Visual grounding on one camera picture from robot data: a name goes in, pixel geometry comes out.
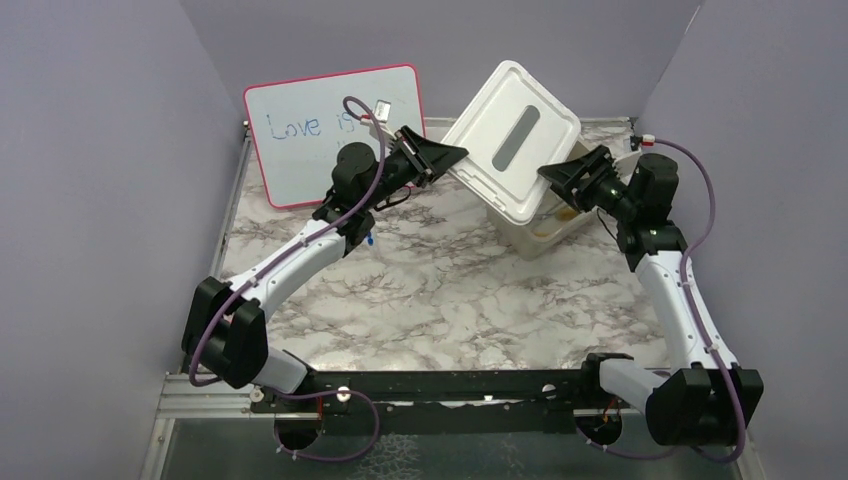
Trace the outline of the white bin lid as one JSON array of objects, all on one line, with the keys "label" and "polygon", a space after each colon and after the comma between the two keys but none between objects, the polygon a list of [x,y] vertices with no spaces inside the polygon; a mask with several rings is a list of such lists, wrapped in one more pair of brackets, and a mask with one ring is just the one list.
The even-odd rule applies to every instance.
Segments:
[{"label": "white bin lid", "polygon": [[520,63],[502,61],[443,138],[467,156],[448,173],[513,225],[526,225],[581,133],[579,117]]}]

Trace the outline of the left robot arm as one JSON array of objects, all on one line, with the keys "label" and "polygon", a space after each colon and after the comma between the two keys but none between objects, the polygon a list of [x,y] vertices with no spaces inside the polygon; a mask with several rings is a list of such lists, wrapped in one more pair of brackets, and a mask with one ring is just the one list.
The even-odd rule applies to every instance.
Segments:
[{"label": "left robot arm", "polygon": [[210,276],[196,287],[182,339],[193,386],[255,384],[276,390],[294,411],[313,401],[310,366],[270,347],[267,319],[314,275],[356,249],[373,230],[374,212],[393,206],[393,194],[435,182],[468,154],[408,127],[378,138],[377,148],[353,142],[339,150],[325,199],[283,247],[239,275]]}]

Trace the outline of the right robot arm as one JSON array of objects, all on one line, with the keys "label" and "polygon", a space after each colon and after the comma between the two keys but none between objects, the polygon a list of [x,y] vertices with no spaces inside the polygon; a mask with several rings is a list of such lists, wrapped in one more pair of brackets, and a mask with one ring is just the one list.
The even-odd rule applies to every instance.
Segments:
[{"label": "right robot arm", "polygon": [[739,364],[701,297],[692,245],[669,215],[678,165],[647,153],[623,181],[608,148],[539,168],[550,189],[570,207],[602,210],[616,222],[616,241],[647,291],[660,321],[671,371],[667,377],[627,356],[594,356],[577,380],[579,398],[600,407],[620,399],[639,411],[659,445],[743,449],[747,427],[764,392],[761,375]]}]

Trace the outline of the pink framed whiteboard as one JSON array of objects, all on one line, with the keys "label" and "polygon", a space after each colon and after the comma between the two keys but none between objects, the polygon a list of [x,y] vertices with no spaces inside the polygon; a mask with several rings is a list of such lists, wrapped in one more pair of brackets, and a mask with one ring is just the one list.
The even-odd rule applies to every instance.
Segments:
[{"label": "pink framed whiteboard", "polygon": [[372,67],[247,87],[243,101],[253,134],[266,199],[275,209],[320,202],[330,186],[338,151],[352,142],[372,149],[354,114],[363,110],[343,99],[354,96],[372,110],[380,99],[392,103],[405,126],[423,134],[419,76],[411,64]]}]

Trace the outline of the beige plastic bin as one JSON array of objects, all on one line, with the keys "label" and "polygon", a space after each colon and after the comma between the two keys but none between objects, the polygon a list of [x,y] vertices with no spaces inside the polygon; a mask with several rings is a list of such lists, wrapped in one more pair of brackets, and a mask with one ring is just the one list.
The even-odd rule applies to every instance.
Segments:
[{"label": "beige plastic bin", "polygon": [[[590,148],[578,140],[566,161],[570,162],[589,151]],[[533,220],[523,226],[507,222],[497,211],[486,207],[486,218],[497,230],[499,237],[524,260],[539,257],[586,224],[591,215],[572,209],[550,190],[543,196]]]}]

